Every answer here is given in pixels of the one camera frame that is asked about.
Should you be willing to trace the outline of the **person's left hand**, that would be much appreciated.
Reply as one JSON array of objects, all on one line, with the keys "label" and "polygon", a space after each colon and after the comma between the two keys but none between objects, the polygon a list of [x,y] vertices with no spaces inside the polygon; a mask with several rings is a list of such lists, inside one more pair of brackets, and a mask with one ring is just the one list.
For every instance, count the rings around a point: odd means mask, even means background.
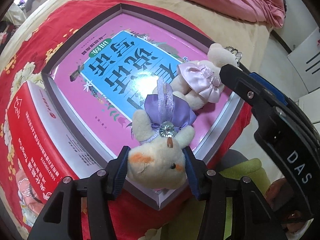
[{"label": "person's left hand", "polygon": [[[279,210],[293,197],[293,189],[286,178],[274,181],[265,193],[265,199],[273,211]],[[307,222],[283,224],[289,235],[297,235],[305,229]]]}]

